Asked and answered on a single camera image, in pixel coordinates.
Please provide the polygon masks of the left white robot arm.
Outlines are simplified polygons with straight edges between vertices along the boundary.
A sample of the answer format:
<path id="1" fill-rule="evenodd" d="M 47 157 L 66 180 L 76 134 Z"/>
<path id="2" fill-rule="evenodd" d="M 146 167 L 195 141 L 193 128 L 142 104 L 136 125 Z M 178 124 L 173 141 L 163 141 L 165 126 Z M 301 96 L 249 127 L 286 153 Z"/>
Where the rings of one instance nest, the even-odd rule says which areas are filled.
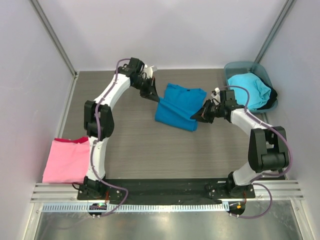
<path id="1" fill-rule="evenodd" d="M 94 100 L 84 104 L 84 129 L 89 141 L 89 167 L 79 188 L 79 194 L 100 200 L 106 195 L 105 154 L 107 143 L 114 132 L 113 108 L 129 88 L 139 90 L 139 95 L 154 102 L 160 98 L 156 90 L 154 65 L 148 66 L 138 58 L 121 59 L 111 82 Z"/>

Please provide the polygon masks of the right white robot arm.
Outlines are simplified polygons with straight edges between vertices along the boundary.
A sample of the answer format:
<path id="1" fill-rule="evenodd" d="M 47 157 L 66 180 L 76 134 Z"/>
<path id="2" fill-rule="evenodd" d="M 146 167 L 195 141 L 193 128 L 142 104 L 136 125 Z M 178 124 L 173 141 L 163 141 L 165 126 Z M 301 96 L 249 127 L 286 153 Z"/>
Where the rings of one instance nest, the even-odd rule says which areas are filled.
<path id="1" fill-rule="evenodd" d="M 213 123 L 223 118 L 239 127 L 249 136 L 247 163 L 228 174 L 224 183 L 212 182 L 206 185 L 211 199 L 254 197 L 253 182 L 262 176 L 277 175 L 290 164 L 286 131 L 256 118 L 241 104 L 238 104 L 233 90 L 212 92 L 212 99 L 191 116 L 192 120 Z"/>

